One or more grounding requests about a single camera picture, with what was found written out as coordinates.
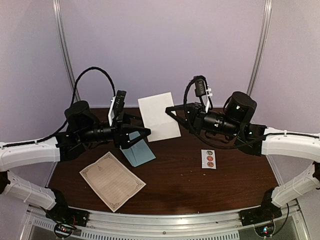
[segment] certificate paper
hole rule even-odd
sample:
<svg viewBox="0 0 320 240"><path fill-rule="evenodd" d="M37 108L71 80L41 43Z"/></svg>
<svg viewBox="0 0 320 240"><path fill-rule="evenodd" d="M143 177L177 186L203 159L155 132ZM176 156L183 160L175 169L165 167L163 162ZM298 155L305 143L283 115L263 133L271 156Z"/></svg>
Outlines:
<svg viewBox="0 0 320 240"><path fill-rule="evenodd" d="M80 174L113 212L146 185L111 152L84 168Z"/></svg>

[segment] blue paper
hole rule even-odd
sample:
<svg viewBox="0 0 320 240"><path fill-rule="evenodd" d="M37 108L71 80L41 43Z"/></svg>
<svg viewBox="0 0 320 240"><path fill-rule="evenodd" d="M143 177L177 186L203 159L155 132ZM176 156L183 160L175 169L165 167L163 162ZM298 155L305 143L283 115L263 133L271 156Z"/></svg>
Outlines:
<svg viewBox="0 0 320 240"><path fill-rule="evenodd" d="M135 139L139 136L140 134L137 131L129 134L130 140ZM128 149L120 150L123 152L124 156L126 157L126 159L128 159L129 163L133 167L137 167L156 158L154 153L151 151L151 149L143 139Z"/></svg>

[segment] lavender wall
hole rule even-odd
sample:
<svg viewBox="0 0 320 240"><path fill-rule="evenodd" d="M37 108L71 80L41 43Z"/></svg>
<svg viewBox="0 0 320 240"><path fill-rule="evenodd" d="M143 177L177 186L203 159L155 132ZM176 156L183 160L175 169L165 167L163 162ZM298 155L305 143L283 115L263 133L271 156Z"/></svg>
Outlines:
<svg viewBox="0 0 320 240"><path fill-rule="evenodd" d="M172 92L181 104L189 80L204 75L223 106L246 91L256 56L265 1L87 0L61 1L74 74L90 66L107 70L126 106L138 98ZM108 81L90 72L79 94L93 107L108 106Z"/></svg>
<svg viewBox="0 0 320 240"><path fill-rule="evenodd" d="M0 141L47 136L71 99L52 1L0 0ZM44 186L51 163L12 171ZM0 195L0 239L15 240L27 205Z"/></svg>
<svg viewBox="0 0 320 240"><path fill-rule="evenodd" d="M266 49L253 99L254 121L278 129L320 133L320 1L273 1ZM310 160L273 156L284 182L301 173ZM311 239L320 236L320 191L299 197Z"/></svg>

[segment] red sticker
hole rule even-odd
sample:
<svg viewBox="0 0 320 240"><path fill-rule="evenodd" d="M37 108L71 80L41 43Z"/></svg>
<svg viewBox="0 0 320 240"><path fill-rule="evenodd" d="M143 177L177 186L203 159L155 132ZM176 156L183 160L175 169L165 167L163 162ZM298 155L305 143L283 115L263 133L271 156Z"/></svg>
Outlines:
<svg viewBox="0 0 320 240"><path fill-rule="evenodd" d="M214 167L214 163L212 161L208 161L207 163L208 167L213 168Z"/></svg>

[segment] brown tabletop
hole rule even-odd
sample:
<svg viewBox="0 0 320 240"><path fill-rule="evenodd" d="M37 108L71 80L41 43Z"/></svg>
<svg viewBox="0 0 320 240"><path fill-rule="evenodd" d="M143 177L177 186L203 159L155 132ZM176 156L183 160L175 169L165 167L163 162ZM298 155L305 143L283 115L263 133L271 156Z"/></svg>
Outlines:
<svg viewBox="0 0 320 240"><path fill-rule="evenodd" d="M105 120L107 109L92 110ZM139 109L125 112L139 115ZM83 153L77 160L57 165L49 187L60 190L72 207L111 212L79 172L111 152L146 186L117 213L193 214L211 213L259 205L264 192L277 186L267 159L239 150L215 150L216 169L201 168L201 149L211 149L180 127L182 137L147 142L155 160L132 167L113 143Z"/></svg>

